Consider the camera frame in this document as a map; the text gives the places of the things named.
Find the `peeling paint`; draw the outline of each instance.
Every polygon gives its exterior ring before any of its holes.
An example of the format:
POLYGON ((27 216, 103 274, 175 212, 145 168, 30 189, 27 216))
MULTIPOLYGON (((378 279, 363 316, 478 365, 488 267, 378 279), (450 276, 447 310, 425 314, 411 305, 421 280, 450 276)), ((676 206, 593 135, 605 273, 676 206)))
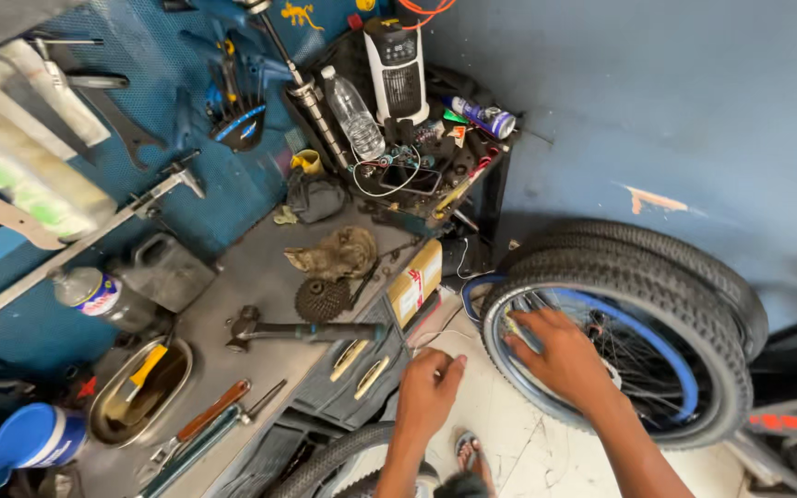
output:
POLYGON ((633 214, 641 214, 641 207, 645 202, 648 204, 653 204, 659 208, 663 208, 666 211, 691 211, 691 208, 689 208, 684 202, 678 201, 674 198, 664 197, 659 194, 655 194, 647 190, 636 189, 635 187, 630 187, 628 185, 623 185, 623 187, 628 190, 630 194, 632 194, 633 214))

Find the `cardboard box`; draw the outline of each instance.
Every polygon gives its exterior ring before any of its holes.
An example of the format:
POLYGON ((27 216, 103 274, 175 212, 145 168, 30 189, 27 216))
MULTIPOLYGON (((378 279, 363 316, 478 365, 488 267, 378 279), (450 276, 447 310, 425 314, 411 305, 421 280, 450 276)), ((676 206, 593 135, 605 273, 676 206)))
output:
POLYGON ((442 244, 433 239, 390 285, 388 295, 398 324, 404 327, 442 281, 442 244))

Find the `blue wall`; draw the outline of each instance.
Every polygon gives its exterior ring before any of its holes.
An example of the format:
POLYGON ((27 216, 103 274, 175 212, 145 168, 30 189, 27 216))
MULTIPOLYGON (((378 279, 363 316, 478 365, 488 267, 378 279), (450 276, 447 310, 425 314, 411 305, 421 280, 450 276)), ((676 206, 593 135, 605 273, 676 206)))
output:
POLYGON ((797 2, 464 0, 427 60, 525 112, 501 243, 549 215, 627 221, 717 256, 797 321, 797 2), (626 186, 688 206, 646 203, 626 186))
MULTIPOLYGON (((229 0, 197 0, 197 2, 229 0)), ((166 152, 144 147, 141 159, 149 165, 146 173, 131 166, 124 147, 116 138, 93 149, 95 166, 84 160, 72 165, 99 185, 119 205, 130 194, 141 194, 164 179, 158 172, 177 159, 174 145, 175 90, 190 90, 194 107, 204 110, 204 93, 209 76, 195 54, 177 38, 182 29, 214 39, 205 17, 196 12, 164 14, 160 0, 92 0, 44 25, 62 37, 94 37, 103 47, 77 49, 73 53, 89 68, 126 74, 129 89, 110 91, 110 97, 138 124, 161 137, 166 152)), ((354 2, 333 5, 328 0, 303 0, 295 6, 314 6, 310 17, 322 30, 292 26, 281 15, 284 0, 274 2, 270 12, 276 30, 297 62, 324 47, 347 29, 346 16, 357 12, 354 2)), ((306 139, 291 122, 273 84, 267 92, 264 141, 249 153, 233 154, 226 147, 196 133, 189 147, 203 153, 191 165, 201 177, 207 198, 196 198, 189 189, 178 187, 163 198, 163 219, 181 241, 207 262, 214 262, 232 241, 259 221, 284 192, 283 171, 291 152, 303 149, 306 139)), ((73 260, 72 265, 101 265, 121 255, 140 238, 161 227, 134 219, 105 237, 95 247, 73 260)), ((22 237, 0 229, 0 291, 38 266, 51 253, 22 237)), ((93 360, 103 354, 117 331, 91 317, 58 304, 51 284, 44 282, 0 311, 0 359, 52 375, 72 362, 93 360)))

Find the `red star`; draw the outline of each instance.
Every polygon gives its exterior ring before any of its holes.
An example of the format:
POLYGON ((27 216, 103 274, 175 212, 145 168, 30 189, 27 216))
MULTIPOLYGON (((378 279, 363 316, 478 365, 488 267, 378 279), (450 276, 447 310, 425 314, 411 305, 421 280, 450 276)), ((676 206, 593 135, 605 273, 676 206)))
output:
POLYGON ((93 396, 95 387, 97 387, 97 376, 92 377, 88 382, 82 382, 82 389, 79 390, 75 399, 81 400, 85 396, 93 396))

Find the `blue lid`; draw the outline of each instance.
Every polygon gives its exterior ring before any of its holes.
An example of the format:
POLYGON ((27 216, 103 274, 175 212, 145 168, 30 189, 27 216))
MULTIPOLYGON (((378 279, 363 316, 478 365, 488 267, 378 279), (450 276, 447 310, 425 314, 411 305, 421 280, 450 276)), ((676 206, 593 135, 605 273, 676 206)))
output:
POLYGON ((0 469, 17 468, 35 457, 54 432, 57 415, 47 403, 17 410, 0 427, 0 469))

